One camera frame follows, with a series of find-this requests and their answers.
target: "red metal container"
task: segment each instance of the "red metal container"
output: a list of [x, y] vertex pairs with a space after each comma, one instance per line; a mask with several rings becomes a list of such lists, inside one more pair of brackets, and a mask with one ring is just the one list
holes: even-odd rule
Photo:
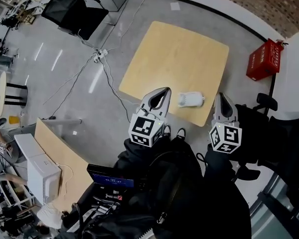
[[262, 46], [249, 56], [246, 75], [258, 81], [279, 72], [280, 52], [284, 49], [281, 42], [275, 43], [268, 39]]

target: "gray floor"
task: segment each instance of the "gray floor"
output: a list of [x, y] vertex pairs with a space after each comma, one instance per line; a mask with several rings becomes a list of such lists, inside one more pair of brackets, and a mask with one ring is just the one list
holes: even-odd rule
[[[123, 14], [103, 48], [110, 49], [119, 44], [121, 36], [130, 25], [133, 14], [142, 0], [128, 0]], [[268, 93], [271, 78], [254, 82], [246, 77], [249, 54], [258, 48], [262, 41], [237, 24], [204, 9], [179, 2], [180, 10], [171, 10], [173, 0], [145, 0], [135, 16], [134, 23], [122, 39], [121, 48], [110, 51], [107, 61], [114, 77], [114, 87], [118, 86], [133, 58], [143, 36], [154, 20], [174, 24], [218, 40], [230, 47], [229, 57], [220, 86], [234, 102], [256, 105], [257, 93]], [[57, 26], [44, 19], [37, 18], [33, 26], [22, 25], [18, 31], [12, 31], [7, 41], [13, 49], [19, 49], [19, 58], [12, 67], [12, 83], [24, 84], [29, 88], [29, 101], [23, 110], [22, 125], [34, 123], [37, 117], [46, 118], [53, 114], [71, 88], [68, 82], [51, 100], [43, 103], [67, 79], [77, 73], [91, 56], [93, 50], [81, 44], [78, 38], [63, 33]], [[52, 65], [59, 57], [54, 70]], [[63, 137], [88, 162], [99, 165], [113, 165], [118, 154], [124, 150], [123, 141], [128, 138], [129, 123], [125, 110], [112, 94], [102, 72], [92, 93], [91, 83], [101, 64], [91, 61], [80, 75], [72, 93], [57, 111], [62, 118], [82, 118], [83, 124], [75, 128], [64, 128]], [[123, 98], [133, 102], [137, 100], [121, 93]], [[136, 106], [125, 102], [129, 116]], [[4, 116], [20, 113], [19, 107], [4, 109]], [[207, 134], [210, 126], [198, 127], [168, 114], [167, 121], [175, 136], [180, 127], [187, 129], [187, 141], [194, 152], [205, 153]]]

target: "screen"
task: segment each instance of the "screen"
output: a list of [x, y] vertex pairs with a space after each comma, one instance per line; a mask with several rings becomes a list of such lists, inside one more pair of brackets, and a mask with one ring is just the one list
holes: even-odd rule
[[95, 183], [102, 184], [102, 185], [125, 187], [125, 188], [134, 187], [134, 180], [130, 180], [130, 179], [115, 178], [115, 177], [109, 177], [109, 176], [104, 176], [99, 174], [93, 174], [93, 180]]

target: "shoe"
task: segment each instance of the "shoe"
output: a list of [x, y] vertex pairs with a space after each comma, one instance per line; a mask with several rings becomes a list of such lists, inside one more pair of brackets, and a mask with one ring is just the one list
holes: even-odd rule
[[164, 132], [162, 136], [170, 137], [170, 125], [165, 125]]
[[186, 130], [184, 128], [181, 128], [180, 130], [178, 130], [176, 137], [180, 138], [182, 140], [185, 140]]

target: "round white table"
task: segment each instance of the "round white table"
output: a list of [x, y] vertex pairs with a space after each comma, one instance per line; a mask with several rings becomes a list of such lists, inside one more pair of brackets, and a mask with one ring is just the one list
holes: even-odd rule
[[[20, 96], [16, 97], [16, 96], [5, 95], [5, 90], [7, 87], [20, 89]], [[27, 86], [7, 83], [6, 72], [1, 73], [0, 75], [0, 117], [2, 116], [4, 105], [21, 106], [22, 108], [24, 108], [27, 102], [27, 96], [28, 96]], [[20, 100], [20, 102], [11, 102], [11, 101], [6, 101], [5, 99]]]

